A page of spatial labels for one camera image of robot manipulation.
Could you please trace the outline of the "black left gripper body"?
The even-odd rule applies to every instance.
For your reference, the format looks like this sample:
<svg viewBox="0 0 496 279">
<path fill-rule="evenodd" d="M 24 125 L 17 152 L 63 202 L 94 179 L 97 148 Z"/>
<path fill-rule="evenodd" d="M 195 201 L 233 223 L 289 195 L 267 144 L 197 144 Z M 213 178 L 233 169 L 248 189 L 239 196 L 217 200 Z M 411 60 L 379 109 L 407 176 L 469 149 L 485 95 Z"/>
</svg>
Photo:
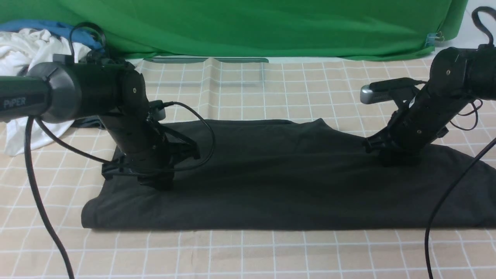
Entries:
<svg viewBox="0 0 496 279">
<path fill-rule="evenodd" d="M 117 148 L 113 160 L 102 165 L 105 180 L 135 179 L 154 189 L 172 189 L 175 166 L 186 159 L 200 159 L 195 141 L 164 124 L 112 127 L 109 134 Z"/>
</svg>

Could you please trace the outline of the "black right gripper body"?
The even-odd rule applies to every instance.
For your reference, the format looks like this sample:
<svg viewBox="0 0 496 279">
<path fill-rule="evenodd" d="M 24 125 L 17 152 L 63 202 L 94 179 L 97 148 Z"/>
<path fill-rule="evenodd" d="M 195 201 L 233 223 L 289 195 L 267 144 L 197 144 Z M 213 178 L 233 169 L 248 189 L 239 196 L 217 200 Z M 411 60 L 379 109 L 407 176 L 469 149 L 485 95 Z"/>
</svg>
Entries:
<svg viewBox="0 0 496 279">
<path fill-rule="evenodd" d="M 407 146 L 404 147 L 393 141 L 388 128 L 383 128 L 374 135 L 365 138 L 362 141 L 362 146 L 366 153 L 378 152 L 377 157 L 382 166 L 411 166 L 418 164 L 420 152 L 425 147 L 445 135 L 446 129 L 442 128 L 432 139 L 423 142 L 415 138 L 413 141 L 407 142 Z"/>
</svg>

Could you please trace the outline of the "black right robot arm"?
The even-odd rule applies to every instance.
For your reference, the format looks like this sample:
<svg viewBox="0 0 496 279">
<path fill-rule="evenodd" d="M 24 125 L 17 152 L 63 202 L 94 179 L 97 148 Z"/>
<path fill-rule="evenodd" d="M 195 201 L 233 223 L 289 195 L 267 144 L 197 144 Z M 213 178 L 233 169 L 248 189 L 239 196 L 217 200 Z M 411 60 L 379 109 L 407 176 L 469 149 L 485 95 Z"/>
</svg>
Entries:
<svg viewBox="0 0 496 279">
<path fill-rule="evenodd" d="M 363 86 L 361 102 L 393 100 L 397 110 L 386 127 L 363 141 L 366 153 L 379 153 L 384 166 L 403 165 L 437 138 L 469 103 L 495 100 L 495 47 L 450 47 L 432 61 L 428 81 L 403 77 Z"/>
</svg>

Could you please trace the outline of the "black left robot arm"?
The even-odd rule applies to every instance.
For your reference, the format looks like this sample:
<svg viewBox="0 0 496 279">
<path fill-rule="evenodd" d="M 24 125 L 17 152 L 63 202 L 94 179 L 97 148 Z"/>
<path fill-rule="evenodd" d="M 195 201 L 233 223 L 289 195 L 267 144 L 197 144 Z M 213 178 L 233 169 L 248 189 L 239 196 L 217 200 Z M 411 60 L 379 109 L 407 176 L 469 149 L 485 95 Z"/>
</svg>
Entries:
<svg viewBox="0 0 496 279">
<path fill-rule="evenodd" d="M 50 124 L 96 116 L 117 145 L 103 161 L 105 179 L 136 177 L 142 185 L 170 189 L 176 165 L 200 159 L 195 141 L 174 131 L 159 100 L 150 102 L 144 77 L 133 66 L 42 62 L 26 76 L 2 76 L 1 120 L 34 117 Z"/>
</svg>

